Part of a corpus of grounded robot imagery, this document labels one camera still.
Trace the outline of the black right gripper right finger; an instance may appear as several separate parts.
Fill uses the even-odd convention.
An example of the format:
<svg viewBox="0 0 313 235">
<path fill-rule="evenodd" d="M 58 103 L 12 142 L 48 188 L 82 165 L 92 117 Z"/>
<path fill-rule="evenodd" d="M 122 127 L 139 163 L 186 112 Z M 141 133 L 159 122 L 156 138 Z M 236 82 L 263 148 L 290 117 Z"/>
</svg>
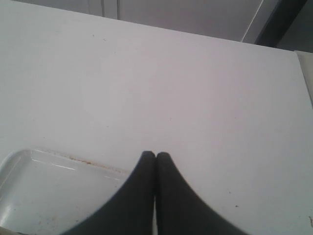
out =
<svg viewBox="0 0 313 235">
<path fill-rule="evenodd" d="M 159 235 L 246 234 L 201 200 L 166 152 L 156 157 L 156 224 Z"/>
</svg>

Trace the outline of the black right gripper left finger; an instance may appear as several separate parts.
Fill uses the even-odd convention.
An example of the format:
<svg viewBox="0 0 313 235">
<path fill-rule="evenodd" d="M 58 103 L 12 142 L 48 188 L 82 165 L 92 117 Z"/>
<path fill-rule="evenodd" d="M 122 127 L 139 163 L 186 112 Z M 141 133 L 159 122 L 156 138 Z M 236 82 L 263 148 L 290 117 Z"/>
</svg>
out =
<svg viewBox="0 0 313 235">
<path fill-rule="evenodd" d="M 142 152 L 122 187 L 91 216 L 65 235 L 151 235 L 155 199 L 156 156 Z"/>
</svg>

